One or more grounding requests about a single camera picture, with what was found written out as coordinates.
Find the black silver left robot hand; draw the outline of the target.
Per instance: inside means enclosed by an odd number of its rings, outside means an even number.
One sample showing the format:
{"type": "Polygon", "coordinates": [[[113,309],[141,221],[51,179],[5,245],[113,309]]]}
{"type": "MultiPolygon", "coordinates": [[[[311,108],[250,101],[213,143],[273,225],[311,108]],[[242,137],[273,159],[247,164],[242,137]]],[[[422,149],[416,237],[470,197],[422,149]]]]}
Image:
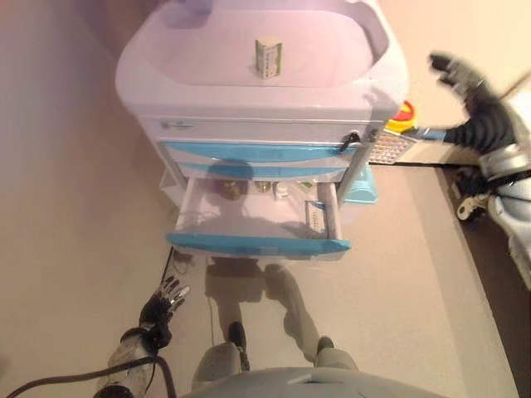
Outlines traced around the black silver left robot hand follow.
{"type": "Polygon", "coordinates": [[[142,307],[139,326],[146,330],[167,326],[175,311],[184,304],[190,291],[190,285],[181,284],[180,280],[173,276],[164,279],[142,307]]]}

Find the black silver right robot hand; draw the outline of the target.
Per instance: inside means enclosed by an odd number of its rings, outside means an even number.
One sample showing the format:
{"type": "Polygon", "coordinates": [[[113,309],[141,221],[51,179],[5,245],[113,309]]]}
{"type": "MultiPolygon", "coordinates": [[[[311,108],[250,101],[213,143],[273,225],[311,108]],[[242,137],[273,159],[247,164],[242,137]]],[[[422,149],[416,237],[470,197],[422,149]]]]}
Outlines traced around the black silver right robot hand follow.
{"type": "Polygon", "coordinates": [[[462,100],[468,119],[460,124],[436,129],[426,137],[487,154],[517,143],[516,127],[507,107],[487,79],[466,62],[447,54],[432,52],[430,66],[439,81],[462,100]]]}

